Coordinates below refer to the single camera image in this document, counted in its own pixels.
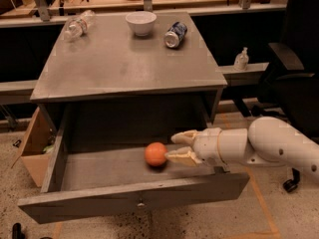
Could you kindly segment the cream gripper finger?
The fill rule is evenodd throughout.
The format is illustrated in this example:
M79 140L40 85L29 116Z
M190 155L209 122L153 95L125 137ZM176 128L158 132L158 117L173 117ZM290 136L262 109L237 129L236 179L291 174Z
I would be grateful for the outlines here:
M174 134L170 139L175 144L187 144L193 146L194 140L198 135L198 131L195 129L187 130Z
M198 166L202 164L202 161L189 146L169 151L165 154L165 157L171 162L180 163L186 166Z

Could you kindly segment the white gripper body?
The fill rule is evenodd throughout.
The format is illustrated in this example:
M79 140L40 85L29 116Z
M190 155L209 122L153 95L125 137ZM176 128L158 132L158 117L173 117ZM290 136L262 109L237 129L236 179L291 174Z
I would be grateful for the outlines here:
M192 149L196 156L205 162L215 161L222 165L238 162L248 165L255 161L246 128L207 128L195 136Z

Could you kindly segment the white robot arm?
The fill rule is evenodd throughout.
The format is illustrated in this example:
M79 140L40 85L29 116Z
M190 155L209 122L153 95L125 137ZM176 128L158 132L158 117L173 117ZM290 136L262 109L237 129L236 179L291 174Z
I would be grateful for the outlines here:
M188 130L171 137L180 146L165 157L188 166L213 161L227 165L287 165L319 182L319 145L287 122L272 117L248 128Z

